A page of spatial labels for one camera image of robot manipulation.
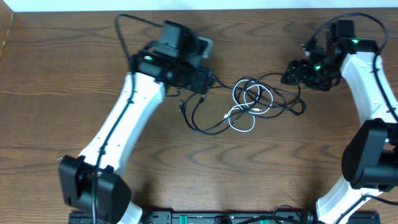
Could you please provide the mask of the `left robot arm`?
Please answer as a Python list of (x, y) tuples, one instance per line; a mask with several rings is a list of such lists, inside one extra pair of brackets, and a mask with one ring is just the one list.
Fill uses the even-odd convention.
[(129, 71), (117, 102), (92, 141), (58, 167), (64, 202), (83, 212), (83, 223), (138, 223), (142, 208), (133, 204), (123, 181), (131, 152), (146, 122), (170, 87), (204, 94), (213, 85), (212, 69), (202, 64), (213, 41), (172, 21), (160, 37), (129, 54)]

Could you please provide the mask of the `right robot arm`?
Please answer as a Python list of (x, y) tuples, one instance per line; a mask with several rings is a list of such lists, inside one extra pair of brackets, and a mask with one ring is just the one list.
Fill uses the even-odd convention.
[(343, 14), (323, 24), (326, 47), (314, 33), (303, 45), (307, 59), (291, 61), (281, 79), (320, 91), (345, 80), (361, 125), (343, 152), (342, 176), (301, 216), (301, 223), (348, 223), (371, 199), (397, 205), (380, 197), (397, 187), (397, 100), (384, 74), (385, 46), (358, 38), (351, 17)]

